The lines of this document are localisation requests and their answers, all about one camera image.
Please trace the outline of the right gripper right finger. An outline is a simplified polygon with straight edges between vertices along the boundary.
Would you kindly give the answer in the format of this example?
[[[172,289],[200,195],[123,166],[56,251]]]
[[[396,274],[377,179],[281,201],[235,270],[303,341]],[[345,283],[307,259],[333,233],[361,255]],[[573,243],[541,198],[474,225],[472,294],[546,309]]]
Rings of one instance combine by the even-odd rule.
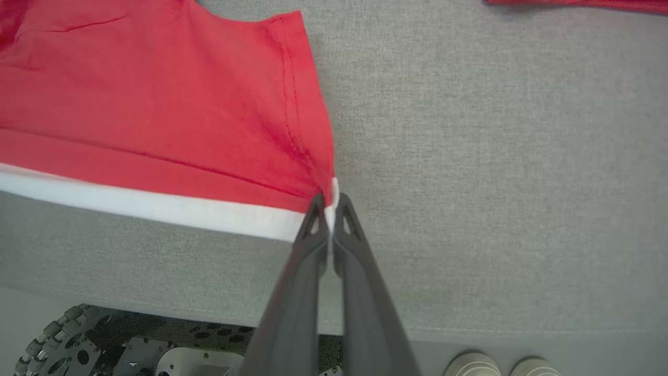
[[[420,375],[350,198],[341,193],[332,254],[342,280],[345,375]]]

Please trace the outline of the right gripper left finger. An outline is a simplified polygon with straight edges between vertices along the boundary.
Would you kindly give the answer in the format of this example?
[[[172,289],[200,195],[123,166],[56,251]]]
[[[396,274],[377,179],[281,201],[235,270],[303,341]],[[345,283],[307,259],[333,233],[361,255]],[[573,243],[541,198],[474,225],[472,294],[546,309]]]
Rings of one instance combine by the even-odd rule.
[[[327,267],[330,231],[324,195],[311,200],[240,375],[317,375],[319,280]]]

